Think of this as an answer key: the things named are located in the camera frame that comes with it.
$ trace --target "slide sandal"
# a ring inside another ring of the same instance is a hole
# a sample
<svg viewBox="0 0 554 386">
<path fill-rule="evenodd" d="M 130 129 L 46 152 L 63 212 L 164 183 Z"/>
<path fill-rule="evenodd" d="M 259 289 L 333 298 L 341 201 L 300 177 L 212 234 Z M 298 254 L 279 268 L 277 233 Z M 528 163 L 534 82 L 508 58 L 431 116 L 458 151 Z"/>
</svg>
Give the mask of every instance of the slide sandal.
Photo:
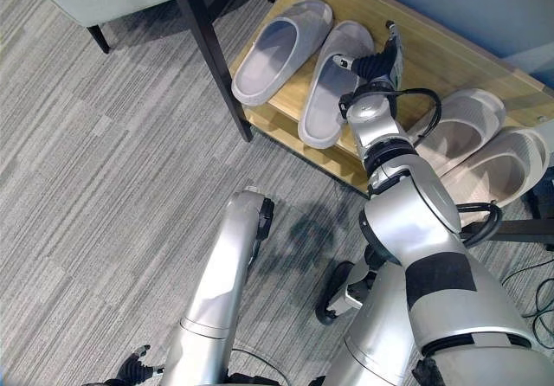
<svg viewBox="0 0 554 386">
<path fill-rule="evenodd" d="M 300 0 L 275 17 L 242 61 L 231 89 L 245 105 L 267 102 L 315 53 L 332 27 L 332 10 L 319 0 Z"/>
<path fill-rule="evenodd" d="M 335 27 L 321 48 L 313 72 L 310 92 L 298 123 L 298 134 L 313 148 L 335 145 L 340 136 L 342 118 L 338 100 L 358 87 L 360 78 L 338 67 L 334 55 L 365 57 L 373 54 L 373 39 L 364 26 L 344 21 Z"/>
<path fill-rule="evenodd" d="M 456 204 L 490 203 L 504 207 L 537 184 L 550 161 L 550 150 L 534 129 L 504 128 L 441 180 Z M 461 214 L 462 226 L 486 213 Z"/>
<path fill-rule="evenodd" d="M 409 129 L 412 142 L 431 116 L 426 114 Z M 416 150 L 441 177 L 490 141 L 505 118 L 504 104 L 492 93 L 481 89 L 454 92 L 442 101 L 441 121 Z"/>
</svg>

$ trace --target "floor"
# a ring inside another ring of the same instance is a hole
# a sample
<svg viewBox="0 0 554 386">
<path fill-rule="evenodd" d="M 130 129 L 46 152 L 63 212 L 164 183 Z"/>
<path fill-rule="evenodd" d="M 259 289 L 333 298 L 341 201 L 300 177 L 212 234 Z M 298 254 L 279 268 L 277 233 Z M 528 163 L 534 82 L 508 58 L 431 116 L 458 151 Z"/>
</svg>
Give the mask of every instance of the floor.
<svg viewBox="0 0 554 386">
<path fill-rule="evenodd" d="M 229 61 L 269 8 L 237 0 L 217 20 Z M 324 327 L 312 310 L 335 264 L 363 252 L 364 198 L 258 132 L 240 139 L 173 2 L 102 29 L 109 55 L 48 0 L 0 1 L 4 384 L 102 381 L 142 344 L 147 363 L 163 362 L 223 206 L 256 185 L 275 201 L 275 220 L 235 344 L 307 385 L 351 321 Z M 506 212 L 525 215 L 522 203 Z M 500 279 L 552 257 L 518 243 L 473 252 Z M 521 312 L 551 275 L 511 279 Z M 230 370 L 280 380 L 243 355 Z"/>
</svg>

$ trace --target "black cable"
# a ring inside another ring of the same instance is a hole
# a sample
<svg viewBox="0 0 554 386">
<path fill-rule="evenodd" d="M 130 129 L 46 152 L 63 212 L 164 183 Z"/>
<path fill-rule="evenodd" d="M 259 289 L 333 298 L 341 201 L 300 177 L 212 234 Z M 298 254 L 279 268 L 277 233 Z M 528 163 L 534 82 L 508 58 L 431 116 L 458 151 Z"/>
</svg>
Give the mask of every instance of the black cable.
<svg viewBox="0 0 554 386">
<path fill-rule="evenodd" d="M 463 243 L 466 248 L 473 248 L 494 235 L 502 223 L 502 210 L 492 203 L 465 203 L 456 204 L 460 213 L 473 213 L 475 211 L 488 211 L 489 215 L 479 231 L 468 237 Z"/>
<path fill-rule="evenodd" d="M 548 265 L 549 263 L 552 263 L 554 262 L 554 258 L 550 259 L 549 261 L 546 261 L 546 262 L 542 262 L 542 263 L 538 263 L 537 265 L 532 265 L 530 267 L 524 267 L 522 269 L 519 269 L 518 271 L 514 272 L 514 273 L 510 273 L 508 276 L 506 276 L 503 280 L 502 280 L 502 286 L 504 286 L 504 284 L 511 278 L 513 278 L 514 276 L 516 276 L 517 274 L 519 273 L 522 273 L 522 272 L 525 272 L 525 271 L 528 271 L 530 269 L 534 269 L 535 267 L 543 267 L 544 265 Z"/>
<path fill-rule="evenodd" d="M 548 312 L 554 312 L 554 308 L 551 308 L 552 305 L 554 305 L 554 297 L 548 303 L 541 307 L 538 304 L 538 298 L 540 297 L 540 292 L 543 289 L 543 286 L 545 286 L 549 282 L 554 282 L 554 278 L 547 278 L 546 280 L 543 280 L 540 284 L 538 284 L 537 291 L 535 292 L 535 312 L 532 312 L 531 314 L 524 314 L 522 315 L 523 318 L 534 318 L 532 323 L 532 329 L 533 334 L 535 335 L 535 338 L 537 338 L 537 341 L 540 345 L 542 345 L 545 349 L 548 350 L 554 350 L 554 345 L 547 345 L 544 344 L 537 333 L 537 323 L 540 322 L 540 324 L 543 326 L 543 328 L 546 330 L 546 332 L 554 338 L 554 330 L 551 328 L 548 328 L 546 323 L 543 320 L 543 315 L 545 315 Z"/>
<path fill-rule="evenodd" d="M 534 269 L 534 268 L 537 268 L 537 267 L 543 267 L 544 265 L 548 265 L 549 263 L 552 263 L 554 262 L 554 258 L 548 260 L 548 261 L 545 261 L 545 262 L 541 262 L 541 263 L 538 263 L 536 265 L 532 265 L 530 267 L 524 267 L 522 269 L 519 269 L 518 271 L 516 272 L 513 272 L 513 273 L 510 273 L 508 276 L 506 276 L 503 280 L 502 280 L 502 286 L 505 286 L 505 283 L 512 277 L 514 277 L 515 275 L 519 274 L 519 273 L 522 273 L 524 271 L 528 271 L 530 269 Z M 539 298 L 540 298 L 540 294 L 541 294 L 541 291 L 542 289 L 546 286 L 546 284 L 548 284 L 549 282 L 554 282 L 554 278 L 547 278 L 546 280 L 543 280 L 540 284 L 538 284 L 538 287 L 537 287 L 537 291 L 535 291 L 535 312 L 532 312 L 532 313 L 529 313 L 529 314 L 523 314 L 522 317 L 523 318 L 533 318 L 533 322 L 531 324 L 531 328 L 532 328 L 532 331 L 533 331 L 533 335 L 535 336 L 535 338 L 537 339 L 537 342 L 542 345 L 545 349 L 548 349 L 548 350 L 554 350 L 554 345 L 548 345 L 546 344 L 545 342 L 543 342 L 543 340 L 540 338 L 540 336 L 538 335 L 538 329 L 537 329 L 537 325 L 538 323 L 540 323 L 543 328 L 546 330 L 546 332 L 550 335 L 551 338 L 554 339 L 554 330 L 552 330 L 551 328 L 549 328 L 547 326 L 547 324 L 544 322 L 543 320 L 543 316 L 548 313 L 548 312 L 554 312 L 554 297 L 552 299 L 550 299 L 545 306 L 540 306 L 539 305 Z"/>
<path fill-rule="evenodd" d="M 427 89 L 425 87 L 414 87 L 411 89 L 404 89 L 404 90 L 375 90 L 375 91 L 362 93 L 363 96 L 367 96 L 371 94 L 381 94 L 384 96 L 402 96 L 404 94 L 425 94 L 435 102 L 435 111 L 433 112 L 433 117 L 429 121 L 427 128 L 425 128 L 425 130 L 422 133 L 417 135 L 417 139 L 414 142 L 414 147 L 418 146 L 422 142 L 422 140 L 426 138 L 436 128 L 439 121 L 441 120 L 441 117 L 442 117 L 441 99 L 439 98 L 439 95 L 436 94 L 435 91 L 431 89 Z"/>
<path fill-rule="evenodd" d="M 291 383 L 288 381 L 288 378 L 283 374 L 283 372 L 280 371 L 279 369 L 277 369 L 275 366 L 273 366 L 270 362 L 268 362 L 268 360 L 264 359 L 263 357 L 260 357 L 260 356 L 254 354 L 250 351 L 246 351 L 246 350 L 243 350 L 243 349 L 233 348 L 233 349 L 231 349 L 231 351 L 239 351 L 240 353 L 245 353 L 245 354 L 248 354 L 249 356 L 251 356 L 253 358 L 257 358 L 262 363 L 266 364 L 267 366 L 269 366 L 273 370 L 275 370 L 277 373 L 279 373 L 279 376 L 281 376 L 285 380 L 285 383 L 287 384 L 287 386 L 291 386 Z"/>
</svg>

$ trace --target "wooden shelf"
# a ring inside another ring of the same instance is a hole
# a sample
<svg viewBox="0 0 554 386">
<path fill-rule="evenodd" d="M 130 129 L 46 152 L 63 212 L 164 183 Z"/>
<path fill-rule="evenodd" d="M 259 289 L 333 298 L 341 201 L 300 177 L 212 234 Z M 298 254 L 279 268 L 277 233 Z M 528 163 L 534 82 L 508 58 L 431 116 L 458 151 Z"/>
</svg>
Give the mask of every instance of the wooden shelf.
<svg viewBox="0 0 554 386">
<path fill-rule="evenodd" d="M 367 176 L 364 168 L 353 156 L 337 147 L 316 150 L 304 144 L 298 137 L 297 123 L 269 104 L 247 109 L 245 113 L 252 125 L 271 138 L 363 193 L 367 192 Z"/>
<path fill-rule="evenodd" d="M 234 74 L 259 31 L 298 0 L 278 0 L 260 27 L 230 66 Z M 441 97 L 468 87 L 480 87 L 499 96 L 508 111 L 508 125 L 535 126 L 539 118 L 554 119 L 554 92 L 485 50 L 444 29 L 394 0 L 323 0 L 333 9 L 335 23 L 350 19 L 363 24 L 381 50 L 388 36 L 387 20 L 399 27 L 404 46 L 403 88 L 428 87 Z M 297 123 L 306 100 L 318 54 L 313 55 L 264 106 L 250 108 L 252 123 L 347 183 L 364 189 L 366 178 L 358 161 L 350 129 L 345 127 L 334 148 L 314 150 L 298 138 Z M 431 109 L 425 97 L 398 101 L 398 121 L 410 128 Z M 358 180 L 364 177 L 363 184 Z"/>
</svg>

